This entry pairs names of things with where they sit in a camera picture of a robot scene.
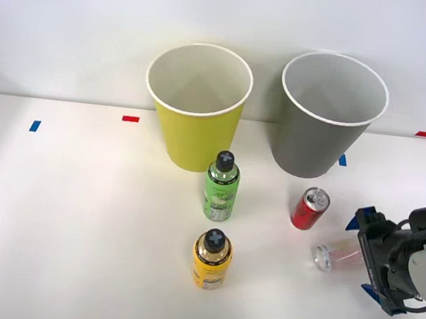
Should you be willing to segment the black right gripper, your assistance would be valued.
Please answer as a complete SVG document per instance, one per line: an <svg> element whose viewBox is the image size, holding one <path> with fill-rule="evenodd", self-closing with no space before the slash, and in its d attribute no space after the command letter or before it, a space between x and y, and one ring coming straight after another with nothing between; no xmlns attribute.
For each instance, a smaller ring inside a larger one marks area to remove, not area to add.
<svg viewBox="0 0 426 319"><path fill-rule="evenodd" d="M389 316L415 314L417 310L404 303L418 295L408 264L412 253L423 249L426 230L402 229L385 220L375 206L359 208L345 230L359 230L358 242L370 278L361 285L366 294Z"/></svg>

